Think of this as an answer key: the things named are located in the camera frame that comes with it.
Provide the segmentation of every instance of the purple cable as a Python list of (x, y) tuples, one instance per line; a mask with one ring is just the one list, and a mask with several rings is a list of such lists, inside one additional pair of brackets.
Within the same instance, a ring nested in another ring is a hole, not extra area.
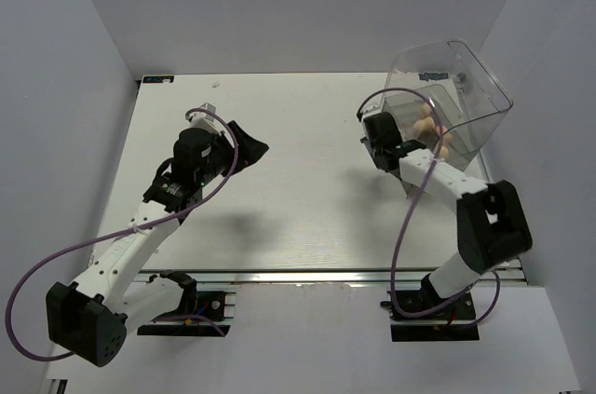
[[(227, 172), (227, 175), (225, 175), (225, 177), (223, 177), (223, 180), (215, 187), (215, 189), (213, 189), (205, 198), (198, 201), (196, 204), (189, 206), (188, 208), (186, 208), (180, 212), (174, 212), (172, 214), (169, 214), (165, 217), (162, 217), (161, 219), (153, 220), (152, 222), (147, 222), (146, 224), (139, 224), (136, 227), (136, 229), (151, 228), (153, 226), (157, 226), (158, 224), (163, 224), (163, 223), (168, 222), (172, 219), (177, 219), (179, 217), (189, 214), (191, 211), (195, 210), (196, 208), (198, 208), (201, 205), (204, 205), (209, 200), (214, 198), (215, 195), (222, 190), (222, 188), (225, 186), (225, 184), (228, 182), (228, 180), (234, 173), (234, 170), (236, 169), (236, 165), (238, 163), (238, 155), (239, 155), (238, 141), (237, 141), (236, 136), (234, 135), (234, 132), (228, 127), (228, 125), (225, 123), (225, 121), (223, 119), (221, 119), (215, 113), (213, 113), (209, 110), (205, 110), (204, 108), (193, 108), (193, 109), (189, 110), (188, 112), (186, 112), (185, 116), (186, 116), (186, 118), (188, 118), (189, 115), (191, 115), (192, 113), (196, 113), (196, 112), (200, 112), (200, 113), (204, 113), (206, 115), (212, 116), (220, 124), (223, 125), (223, 127), (225, 128), (227, 133), (232, 138), (232, 143), (234, 145), (234, 159), (232, 160), (232, 166), (230, 166), (230, 170)], [(35, 361), (56, 361), (56, 360), (65, 359), (65, 358), (73, 355), (72, 352), (66, 352), (64, 354), (50, 356), (50, 357), (37, 355), (37, 354), (34, 354), (33, 352), (29, 351), (28, 349), (26, 349), (20, 343), (19, 339), (17, 338), (17, 335), (15, 334), (14, 328), (12, 326), (12, 308), (15, 304), (15, 300), (17, 299), (17, 295), (19, 294), (22, 286), (33, 275), (33, 273), (35, 273), (39, 268), (50, 263), (54, 259), (57, 259), (69, 252), (81, 250), (81, 249), (89, 247), (91, 245), (95, 245), (96, 243), (104, 242), (105, 240), (110, 240), (113, 238), (122, 238), (124, 236), (128, 236), (130, 234), (133, 234), (134, 232), (135, 232), (135, 230), (133, 228), (126, 228), (126, 229), (122, 229), (120, 231), (115, 231), (114, 233), (106, 234), (105, 236), (101, 236), (99, 238), (91, 238), (89, 240), (85, 240), (83, 242), (77, 243), (76, 245), (67, 247), (63, 250), (56, 251), (55, 253), (50, 254), (48, 257), (46, 257), (42, 261), (38, 262), (29, 271), (27, 271), (22, 276), (22, 278), (20, 278), (19, 282), (17, 282), (17, 285), (15, 285), (15, 288), (12, 290), (12, 293), (8, 297), (7, 308), (5, 310), (4, 323), (5, 323), (5, 327), (7, 328), (8, 339), (10, 340), (10, 343), (12, 343), (12, 346), (14, 346), (23, 356), (27, 357), (30, 360), (35, 360)]]
[(211, 327), (213, 329), (215, 329), (217, 331), (217, 333), (221, 336), (225, 336), (224, 331), (220, 328), (220, 326), (218, 326), (217, 324), (215, 324), (215, 322), (212, 319), (209, 319), (207, 317), (203, 317), (202, 315), (174, 315), (171, 317), (157, 317), (154, 319), (154, 321), (180, 321), (181, 319), (196, 319), (197, 321), (205, 321), (208, 322)]
[(469, 329), (470, 327), (474, 327), (474, 326), (480, 324), (481, 322), (483, 322), (493, 312), (494, 308), (496, 307), (496, 302), (499, 300), (499, 295), (501, 294), (501, 278), (496, 273), (496, 271), (494, 271), (493, 274), (494, 274), (494, 281), (496, 284), (495, 289), (494, 289), (494, 296), (493, 296), (493, 301), (488, 306), (486, 311), (480, 317), (474, 319), (472, 322), (470, 322), (468, 324), (462, 324), (461, 326), (457, 325), (457, 326), (453, 326), (453, 327), (455, 327), (459, 330)]
[[(379, 89), (378, 91), (375, 91), (373, 94), (371, 94), (369, 97), (367, 97), (360, 105), (358, 111), (356, 112), (356, 117), (358, 118), (358, 120), (360, 121), (362, 119), (362, 109), (368, 103), (368, 101), (370, 101), (375, 96), (378, 96), (379, 94), (387, 93), (389, 91), (405, 91), (408, 93), (412, 93), (414, 96), (417, 96), (422, 101), (424, 101), (430, 107), (430, 111), (434, 117), (435, 123), (439, 127), (439, 131), (443, 132), (443, 124), (440, 121), (439, 112), (437, 112), (437, 109), (435, 108), (433, 102), (430, 99), (428, 99), (426, 96), (424, 96), (422, 93), (420, 93), (419, 91), (416, 91), (415, 89), (411, 89), (411, 88), (404, 88), (404, 87), (383, 88), (383, 89)], [(398, 235), (398, 240), (396, 242), (395, 249), (393, 251), (393, 258), (391, 259), (391, 271), (390, 271), (390, 277), (389, 277), (389, 296), (391, 297), (391, 303), (393, 304), (396, 311), (400, 315), (402, 315), (404, 318), (416, 319), (416, 318), (423, 318), (428, 315), (432, 315), (433, 313), (443, 310), (443, 308), (445, 308), (446, 306), (453, 303), (455, 300), (460, 298), (464, 293), (468, 292), (471, 288), (471, 287), (466, 287), (464, 290), (454, 294), (453, 296), (446, 299), (442, 303), (440, 303), (436, 306), (433, 306), (431, 308), (428, 308), (427, 310), (422, 310), (419, 312), (405, 311), (403, 308), (401, 308), (400, 303), (398, 302), (398, 296), (396, 295), (395, 276), (396, 276), (396, 271), (397, 271), (397, 266), (398, 266), (398, 255), (400, 254), (401, 244), (403, 242), (403, 238), (405, 237), (406, 230), (408, 229), (408, 224), (412, 220), (413, 211), (416, 209), (416, 206), (418, 205), (418, 202), (420, 201), (420, 198), (422, 197), (422, 194), (424, 193), (425, 188), (427, 187), (427, 184), (430, 181), (432, 172), (437, 167), (437, 163), (439, 162), (439, 151), (442, 146), (443, 146), (443, 135), (439, 135), (439, 140), (437, 141), (437, 144), (435, 145), (434, 159), (430, 163), (430, 166), (428, 166), (427, 173), (425, 174), (425, 176), (422, 180), (422, 183), (420, 184), (420, 187), (416, 191), (416, 194), (414, 195), (414, 197), (412, 199), (412, 203), (410, 203), (410, 206), (408, 207), (408, 210), (406, 211), (406, 215), (403, 219), (403, 223), (401, 224), (400, 234)], [(500, 279), (497, 276), (497, 290), (496, 290), (495, 297), (493, 300), (494, 305), (496, 305), (496, 301), (498, 299), (499, 293), (500, 293)], [(493, 308), (494, 308), (494, 306), (489, 307), (489, 310), (487, 310), (487, 312), (485, 312), (485, 314), (482, 315), (482, 317), (477, 319), (476, 320), (477, 322), (475, 321), (476, 324), (478, 324), (478, 322), (485, 319), (488, 316), (488, 314), (491, 313)], [(466, 326), (462, 326), (462, 327), (471, 327), (470, 324), (467, 324)]]

